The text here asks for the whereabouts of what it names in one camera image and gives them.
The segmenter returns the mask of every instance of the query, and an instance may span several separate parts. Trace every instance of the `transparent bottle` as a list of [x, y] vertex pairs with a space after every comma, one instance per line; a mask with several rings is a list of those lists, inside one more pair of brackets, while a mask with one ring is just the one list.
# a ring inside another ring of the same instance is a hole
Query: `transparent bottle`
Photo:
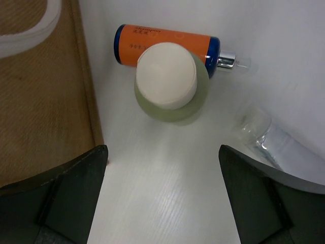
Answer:
[[325, 160], [295, 140], [256, 106], [236, 116], [234, 132], [255, 154], [275, 168], [310, 182], [325, 185]]

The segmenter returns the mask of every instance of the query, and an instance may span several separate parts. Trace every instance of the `green glass jar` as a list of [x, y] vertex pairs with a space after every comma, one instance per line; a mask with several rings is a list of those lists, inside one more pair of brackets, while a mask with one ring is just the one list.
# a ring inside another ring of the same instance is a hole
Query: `green glass jar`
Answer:
[[197, 89], [193, 98], [180, 108], [164, 109], [151, 103], [141, 94], [137, 82], [135, 82], [135, 95], [138, 104], [150, 117], [167, 123], [182, 123], [184, 121], [192, 122], [198, 117], [199, 110], [204, 105], [208, 95], [209, 75], [203, 62], [196, 55], [191, 55], [194, 59], [197, 70]]

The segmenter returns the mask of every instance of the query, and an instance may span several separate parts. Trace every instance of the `brown woven mat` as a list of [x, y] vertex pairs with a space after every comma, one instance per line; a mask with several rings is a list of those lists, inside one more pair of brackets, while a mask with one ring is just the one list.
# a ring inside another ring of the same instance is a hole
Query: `brown woven mat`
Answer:
[[[45, 0], [1, 0], [0, 35], [31, 28], [45, 8]], [[0, 187], [103, 144], [77, 0], [62, 0], [43, 43], [0, 59], [0, 115]]]

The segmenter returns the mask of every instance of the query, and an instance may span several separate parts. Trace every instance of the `orange bottle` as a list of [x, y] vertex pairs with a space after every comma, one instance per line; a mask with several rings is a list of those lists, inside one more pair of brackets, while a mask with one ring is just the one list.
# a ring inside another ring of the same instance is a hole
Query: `orange bottle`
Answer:
[[217, 37], [129, 24], [121, 25], [115, 34], [115, 58], [120, 64], [135, 67], [141, 54], [160, 42], [177, 43], [194, 53], [205, 64], [209, 77], [212, 77], [217, 66], [232, 69], [235, 64], [234, 53], [220, 53], [220, 40]]

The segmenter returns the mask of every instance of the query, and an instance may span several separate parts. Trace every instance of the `white lid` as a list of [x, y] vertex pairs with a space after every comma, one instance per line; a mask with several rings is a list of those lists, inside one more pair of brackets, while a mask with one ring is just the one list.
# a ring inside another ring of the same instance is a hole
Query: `white lid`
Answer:
[[149, 102], [163, 109], [178, 109], [197, 90], [197, 68], [192, 55], [182, 46], [159, 43], [140, 56], [136, 83]]

